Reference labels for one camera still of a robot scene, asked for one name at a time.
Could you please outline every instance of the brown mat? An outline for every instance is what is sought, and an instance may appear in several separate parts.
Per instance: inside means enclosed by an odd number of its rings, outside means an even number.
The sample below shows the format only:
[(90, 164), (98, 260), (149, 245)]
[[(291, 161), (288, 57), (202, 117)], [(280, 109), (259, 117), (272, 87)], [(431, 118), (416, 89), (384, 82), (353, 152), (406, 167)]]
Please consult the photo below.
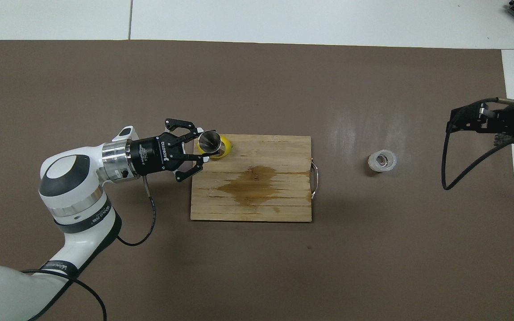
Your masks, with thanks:
[[(175, 41), (0, 41), (0, 265), (38, 268), (62, 235), (37, 195), (43, 159), (142, 137), (165, 118), (312, 136), (312, 223), (192, 222), (191, 183), (151, 175), (153, 236), (81, 279), (109, 320), (514, 320), (510, 149), (440, 185), (449, 110), (504, 96), (500, 51)], [(457, 133), (454, 177), (492, 136)], [(398, 165), (374, 174), (369, 154)], [(149, 227), (140, 181), (109, 185), (121, 235)], [(73, 287), (42, 320), (97, 320)]]

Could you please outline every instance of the white robot link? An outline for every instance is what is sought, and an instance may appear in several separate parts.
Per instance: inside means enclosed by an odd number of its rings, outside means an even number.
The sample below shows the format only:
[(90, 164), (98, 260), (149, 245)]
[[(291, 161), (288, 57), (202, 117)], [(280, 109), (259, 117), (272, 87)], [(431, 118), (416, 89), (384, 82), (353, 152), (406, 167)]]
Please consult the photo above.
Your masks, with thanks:
[[(145, 176), (173, 171), (176, 181), (184, 181), (202, 170), (209, 156), (218, 153), (192, 155), (185, 152), (184, 144), (203, 133), (203, 129), (196, 128), (192, 122), (168, 118), (165, 126), (165, 132), (159, 136), (143, 140), (138, 139), (132, 126), (128, 126), (110, 143), (76, 148), (43, 162), (39, 194), (55, 224), (65, 234), (65, 245), (36, 270), (17, 272), (0, 266), (0, 321), (37, 319), (73, 282), (83, 285), (97, 297), (106, 319), (106, 309), (98, 295), (77, 278), (116, 238), (135, 246), (151, 234), (155, 205)], [(185, 128), (188, 133), (174, 136), (170, 132), (176, 128)], [(193, 166), (182, 172), (178, 168), (184, 161), (193, 161)], [(102, 187), (107, 182), (120, 183), (139, 177), (144, 179), (153, 206), (153, 224), (143, 240), (128, 243), (118, 236), (122, 221)]]

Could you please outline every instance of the cable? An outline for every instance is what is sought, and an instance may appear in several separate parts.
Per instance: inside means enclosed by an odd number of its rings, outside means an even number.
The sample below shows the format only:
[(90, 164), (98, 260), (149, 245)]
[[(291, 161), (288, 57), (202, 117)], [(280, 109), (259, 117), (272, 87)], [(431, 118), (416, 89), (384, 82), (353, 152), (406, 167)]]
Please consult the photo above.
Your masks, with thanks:
[(156, 205), (153, 202), (153, 199), (149, 193), (148, 180), (146, 179), (146, 176), (143, 176), (142, 179), (144, 181), (144, 187), (146, 189), (146, 194), (148, 195), (148, 199), (150, 200), (150, 203), (152, 205), (152, 225), (150, 226), (150, 230), (149, 230), (148, 234), (146, 234), (146, 236), (144, 236), (144, 238), (140, 242), (129, 243), (129, 242), (126, 242), (125, 240), (123, 240), (120, 236), (116, 237), (120, 242), (122, 242), (122, 244), (127, 245), (127, 246), (139, 246), (140, 244), (144, 243), (149, 238), (150, 234), (152, 234), (153, 227), (156, 224)]
[[(470, 107), (478, 103), (487, 103), (487, 102), (497, 102), (498, 98), (488, 98), (484, 100), (479, 100), (478, 102), (475, 102), (473, 104), (469, 104), (465, 107)], [(445, 159), (447, 158), (447, 146), (449, 144), (449, 136), (451, 134), (451, 128), (452, 124), (456, 122), (459, 119), (459, 116), (461, 116), (461, 112), (463, 112), (465, 108), (462, 108), (457, 112), (457, 114), (453, 117), (452, 120), (449, 121), (449, 124), (447, 126), (448, 131), (445, 134), (445, 141), (443, 143), (443, 154), (441, 155), (441, 185), (443, 186), (443, 189), (446, 191), (452, 189), (467, 173), (469, 173), (475, 166), (477, 166), (479, 163), (483, 162), (485, 158), (488, 158), (489, 156), (493, 155), (494, 153), (498, 152), (499, 150), (505, 148), (506, 146), (509, 146), (510, 144), (514, 144), (514, 137), (511, 140), (508, 140), (504, 142), (503, 144), (500, 144), (496, 146), (495, 148), (492, 148), (489, 150), (489, 152), (486, 152), (485, 154), (481, 155), (479, 158), (477, 158), (473, 163), (471, 163), (465, 170), (463, 170), (457, 177), (449, 184), (447, 185), (445, 183)]]
[(81, 280), (79, 280), (77, 278), (73, 278), (72, 276), (67, 276), (66, 274), (62, 274), (62, 273), (55, 272), (55, 271), (49, 271), (49, 270), (35, 269), (35, 270), (23, 270), (21, 272), (25, 273), (25, 274), (27, 274), (27, 273), (51, 274), (51, 276), (59, 276), (61, 278), (69, 280), (70, 282), (77, 283), (78, 285), (82, 286), (85, 290), (90, 292), (90, 294), (92, 294), (94, 296), (94, 298), (98, 301), (98, 303), (100, 304), (100, 308), (102, 309), (102, 320), (106, 321), (106, 306), (104, 305), (104, 302), (102, 302), (102, 299), (100, 298), (100, 296), (94, 290), (92, 290), (92, 288), (90, 286), (84, 284), (84, 282), (82, 282)]

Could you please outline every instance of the liquid stain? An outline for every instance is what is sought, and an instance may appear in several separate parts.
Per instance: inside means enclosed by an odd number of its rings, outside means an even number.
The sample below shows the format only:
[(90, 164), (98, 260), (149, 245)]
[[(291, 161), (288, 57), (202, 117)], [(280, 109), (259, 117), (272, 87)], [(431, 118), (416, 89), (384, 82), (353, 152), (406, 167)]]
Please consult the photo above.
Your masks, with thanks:
[(274, 198), (274, 194), (281, 193), (273, 189), (271, 184), (277, 174), (275, 169), (267, 166), (249, 167), (235, 179), (228, 179), (229, 184), (218, 188), (233, 196), (240, 205), (257, 206)]

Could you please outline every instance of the wooden cutting board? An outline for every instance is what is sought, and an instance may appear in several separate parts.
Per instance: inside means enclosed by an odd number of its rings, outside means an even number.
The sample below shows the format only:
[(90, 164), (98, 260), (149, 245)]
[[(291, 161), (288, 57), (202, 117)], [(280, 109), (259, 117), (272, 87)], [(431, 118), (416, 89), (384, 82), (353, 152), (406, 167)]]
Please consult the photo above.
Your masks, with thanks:
[(192, 220), (312, 221), (310, 136), (224, 136), (230, 154), (192, 177)]

